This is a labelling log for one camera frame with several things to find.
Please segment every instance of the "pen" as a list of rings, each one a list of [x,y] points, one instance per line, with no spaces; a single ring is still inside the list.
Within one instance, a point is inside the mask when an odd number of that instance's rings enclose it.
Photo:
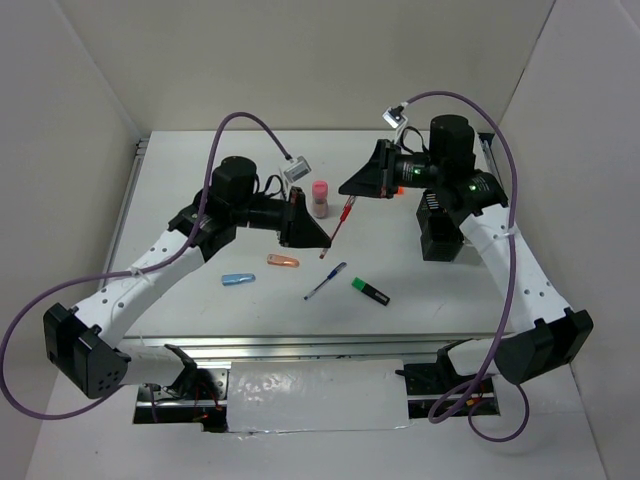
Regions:
[[[355,195],[351,195],[347,199],[347,203],[344,204],[344,208],[342,209],[342,215],[340,215],[340,221],[338,222],[338,226],[334,230],[333,235],[331,235],[332,242],[333,242],[333,239],[336,238],[336,235],[338,234],[338,230],[340,230],[340,227],[349,216],[349,213],[351,212],[351,207],[353,207],[353,204],[356,203],[356,198],[357,197]],[[328,251],[329,251],[328,248],[325,248],[324,250],[322,250],[322,252],[320,253],[320,260],[322,260],[325,257]]]
[[[338,272],[343,270],[344,267],[346,267],[346,266],[347,266],[347,263],[346,262],[342,262],[336,268],[331,270],[331,273],[327,276],[327,278],[325,278],[320,285],[318,285],[316,288],[311,290],[307,295],[305,295],[304,299],[305,300],[309,300],[311,297],[313,297],[318,290],[320,290],[322,287],[324,287],[329,282],[329,280],[331,280],[333,277],[335,277],[338,274]]]

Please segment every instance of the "white table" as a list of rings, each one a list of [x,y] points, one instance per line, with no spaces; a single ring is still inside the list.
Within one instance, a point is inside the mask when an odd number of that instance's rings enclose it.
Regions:
[[[313,173],[301,181],[310,197],[315,179],[328,181],[331,233],[346,197],[340,184],[369,159],[389,132],[279,132],[292,155],[304,155]],[[114,267],[127,268],[166,229],[201,188],[212,132],[154,132],[133,191]],[[486,168],[480,144],[475,152]],[[282,156],[263,132],[228,132],[217,162],[253,159],[262,184]],[[502,299],[481,264],[423,262],[415,217],[421,191],[393,200],[360,198],[324,260],[319,250],[279,247],[271,231],[238,229],[234,242],[183,279],[131,328],[130,336],[258,336],[449,334],[495,331]],[[266,264],[269,253],[300,260],[300,268]],[[339,262],[348,267],[314,298],[303,296]],[[220,276],[252,272],[250,285],[223,287]],[[350,286],[358,276],[391,297],[388,307]]]
[[[339,183],[360,167],[379,132],[281,132],[291,153],[304,154],[319,178],[329,181],[335,226],[344,202]],[[212,139],[210,132],[153,134],[134,190],[115,258],[127,267],[155,240],[166,222],[200,188]],[[223,137],[220,158],[242,154],[260,166],[263,178],[279,157],[263,133]],[[137,336],[345,335],[491,333],[502,300],[482,266],[421,260],[414,212],[419,192],[394,200],[365,200],[341,231],[327,259],[318,251],[284,252],[273,232],[239,230],[238,239],[204,268],[185,278],[132,328]],[[288,253],[297,270],[269,267],[268,253]],[[302,296],[339,261],[349,267],[309,302]],[[251,285],[223,288],[220,275],[253,271]],[[388,294],[388,308],[349,287],[360,276]],[[260,480],[405,478],[604,480],[605,475],[580,396],[568,367],[525,385],[532,417],[509,444],[475,437],[466,418],[441,425],[415,421],[409,428],[296,434],[208,434],[199,425],[132,425],[134,387],[79,418],[45,422],[28,478]],[[513,431],[522,401],[496,380],[501,416],[477,420],[489,434]],[[58,376],[48,412],[69,411],[86,399]]]

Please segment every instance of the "connector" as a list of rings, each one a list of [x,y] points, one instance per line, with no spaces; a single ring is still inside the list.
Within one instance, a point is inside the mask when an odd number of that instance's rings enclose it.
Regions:
[[[390,107],[382,114],[382,118],[393,128],[394,130],[404,128],[409,120],[402,112],[404,111],[404,105],[398,105],[397,107]]]
[[[311,167],[303,156],[299,156],[295,160],[288,160],[279,165],[278,168],[280,176],[284,180],[285,192],[288,192],[292,185],[311,172]]]

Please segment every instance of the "pink jar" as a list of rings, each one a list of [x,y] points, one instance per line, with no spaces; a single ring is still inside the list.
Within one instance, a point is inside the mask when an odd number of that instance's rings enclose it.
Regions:
[[[329,203],[327,195],[329,194],[329,185],[322,180],[313,182],[311,186],[311,196],[313,197],[313,216],[316,218],[324,218],[329,213]]]

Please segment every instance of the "orange object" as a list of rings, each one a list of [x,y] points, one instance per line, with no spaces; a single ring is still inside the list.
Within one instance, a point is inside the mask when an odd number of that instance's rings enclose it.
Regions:
[[[278,267],[298,268],[300,266],[300,262],[295,258],[285,257],[284,255],[275,255],[273,253],[267,255],[267,263]]]

